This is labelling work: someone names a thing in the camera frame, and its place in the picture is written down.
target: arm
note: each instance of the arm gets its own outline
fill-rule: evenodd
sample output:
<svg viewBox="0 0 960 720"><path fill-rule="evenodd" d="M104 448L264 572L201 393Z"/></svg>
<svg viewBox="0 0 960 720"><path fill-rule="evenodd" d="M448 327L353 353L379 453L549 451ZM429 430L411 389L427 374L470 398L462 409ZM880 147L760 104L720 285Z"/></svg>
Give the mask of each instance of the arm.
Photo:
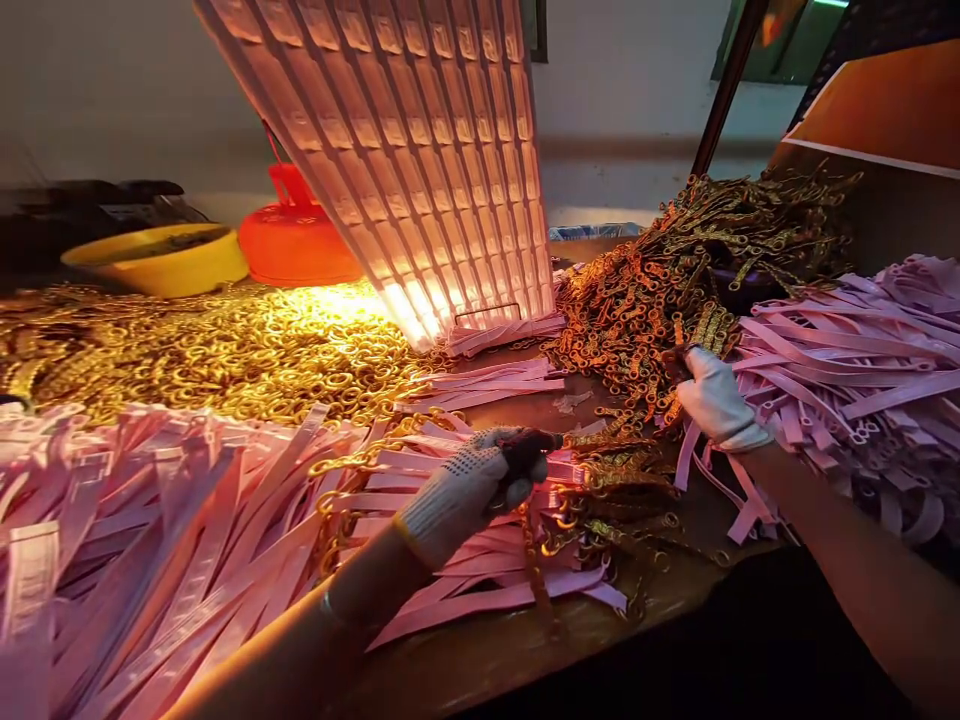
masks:
<svg viewBox="0 0 960 720"><path fill-rule="evenodd" d="M167 720L315 715L349 682L367 646L429 579L430 570L389 526L332 582L287 610L186 693Z"/></svg>
<svg viewBox="0 0 960 720"><path fill-rule="evenodd" d="M728 365L700 348L687 364L684 408L777 501L877 662L925 712L960 716L960 589L772 442Z"/></svg>
<svg viewBox="0 0 960 720"><path fill-rule="evenodd" d="M348 687L364 651L434 570L491 520L507 473L496 441L477 433L394 521L337 571L186 693L165 720L313 717ZM511 512L547 475L546 459L507 489Z"/></svg>

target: orange board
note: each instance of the orange board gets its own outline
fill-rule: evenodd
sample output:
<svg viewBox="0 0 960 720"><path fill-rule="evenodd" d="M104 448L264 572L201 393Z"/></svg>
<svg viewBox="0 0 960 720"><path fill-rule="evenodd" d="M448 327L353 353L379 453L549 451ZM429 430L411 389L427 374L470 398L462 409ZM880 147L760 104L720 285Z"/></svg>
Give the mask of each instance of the orange board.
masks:
<svg viewBox="0 0 960 720"><path fill-rule="evenodd" d="M960 40L844 63L783 139L960 179Z"/></svg>

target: workbench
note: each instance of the workbench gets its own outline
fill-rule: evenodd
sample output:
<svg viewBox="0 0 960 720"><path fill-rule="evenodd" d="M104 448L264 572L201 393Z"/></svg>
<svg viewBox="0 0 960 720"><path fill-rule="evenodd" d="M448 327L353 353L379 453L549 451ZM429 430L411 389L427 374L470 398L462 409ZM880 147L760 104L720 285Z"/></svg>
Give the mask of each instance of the workbench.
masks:
<svg viewBox="0 0 960 720"><path fill-rule="evenodd" d="M570 263L588 262L629 238L555 242L554 257ZM462 361L457 371L525 360L539 350L497 350ZM590 390L573 415L562 415L553 405L562 395ZM594 410L611 404L595 376L571 374L565 389L508 398L467 411L477 429L491 425L536 425L566 432L577 423L586 426L598 418ZM736 516L733 505L696 471L676 510L687 543L707 551L724 550L734 563L747 555L779 547L769 540L751 541L740 548L726 538ZM630 562L620 563L615 585L629 594L636 586ZM551 672L571 665L637 633L697 608L724 572L716 566L679 552L670 553L670 568L647 586L646 615L642 621L623 620L610 608L583 596L554 601L564 633L549 640L535 608L509 613L484 613L398 640L370 653L363 674L350 692L331 708L349 718L437 717L449 715L501 695Z"/></svg>

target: yellow bowl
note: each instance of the yellow bowl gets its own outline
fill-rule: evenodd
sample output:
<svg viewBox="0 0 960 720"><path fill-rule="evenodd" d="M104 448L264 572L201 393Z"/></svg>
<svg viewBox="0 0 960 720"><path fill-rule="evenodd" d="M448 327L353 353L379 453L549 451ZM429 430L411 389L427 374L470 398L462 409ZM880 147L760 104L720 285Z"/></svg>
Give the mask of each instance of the yellow bowl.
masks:
<svg viewBox="0 0 960 720"><path fill-rule="evenodd" d="M60 261L145 295L165 298L209 292L249 272L236 231L216 223L114 235L68 250Z"/></svg>

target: white work glove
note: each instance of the white work glove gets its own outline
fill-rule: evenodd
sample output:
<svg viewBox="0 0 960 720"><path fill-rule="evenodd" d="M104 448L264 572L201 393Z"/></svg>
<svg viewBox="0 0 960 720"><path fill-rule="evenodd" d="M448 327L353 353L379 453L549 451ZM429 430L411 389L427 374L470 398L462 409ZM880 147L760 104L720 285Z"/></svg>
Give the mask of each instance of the white work glove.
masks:
<svg viewBox="0 0 960 720"><path fill-rule="evenodd" d="M506 503L489 509L498 485L507 474L507 461L497 446L522 428L498 427L478 432L433 472L406 507L394 515L394 525L423 563L439 570L463 543L483 530L496 514L516 510L547 479L546 457L537 460L529 477L506 491Z"/></svg>
<svg viewBox="0 0 960 720"><path fill-rule="evenodd" d="M773 437L757 424L753 410L740 397L729 365L699 346L688 350L684 359L693 380L677 386L677 397L717 447L738 453L773 442Z"/></svg>

